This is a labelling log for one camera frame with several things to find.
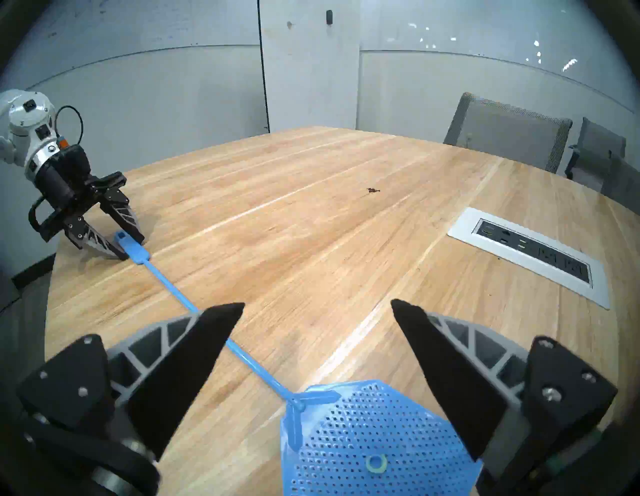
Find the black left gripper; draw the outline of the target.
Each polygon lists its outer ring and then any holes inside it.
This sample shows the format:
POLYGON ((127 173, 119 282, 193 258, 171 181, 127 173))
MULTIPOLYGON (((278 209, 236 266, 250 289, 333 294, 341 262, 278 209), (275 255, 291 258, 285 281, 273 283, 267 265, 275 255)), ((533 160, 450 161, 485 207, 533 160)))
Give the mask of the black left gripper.
POLYGON ((126 254, 109 242, 84 215, 96 204, 116 224, 143 245, 145 236, 129 199, 120 191, 126 177, 116 171, 104 177, 92 174, 87 155, 80 145, 70 145, 52 155, 34 176, 41 197, 33 205, 33 228, 49 242, 59 232, 79 250, 89 249, 105 259, 126 261, 126 254))

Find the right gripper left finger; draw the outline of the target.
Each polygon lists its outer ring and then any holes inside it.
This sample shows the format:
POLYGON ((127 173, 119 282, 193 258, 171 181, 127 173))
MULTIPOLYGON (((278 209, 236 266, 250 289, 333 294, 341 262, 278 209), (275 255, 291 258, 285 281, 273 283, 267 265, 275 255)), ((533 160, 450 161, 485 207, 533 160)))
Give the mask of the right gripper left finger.
POLYGON ((29 415, 102 440, 133 437, 161 457, 212 373, 244 303, 187 313, 106 349, 82 335, 17 387, 29 415))

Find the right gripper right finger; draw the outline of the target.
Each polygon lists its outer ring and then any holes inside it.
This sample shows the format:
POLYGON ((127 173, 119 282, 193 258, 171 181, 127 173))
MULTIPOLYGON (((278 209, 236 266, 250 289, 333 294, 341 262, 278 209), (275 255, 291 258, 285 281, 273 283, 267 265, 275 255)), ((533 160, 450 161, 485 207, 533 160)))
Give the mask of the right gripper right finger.
POLYGON ((490 328, 391 302, 437 403, 474 461, 479 494, 571 494, 618 389, 554 338, 529 349, 490 328))

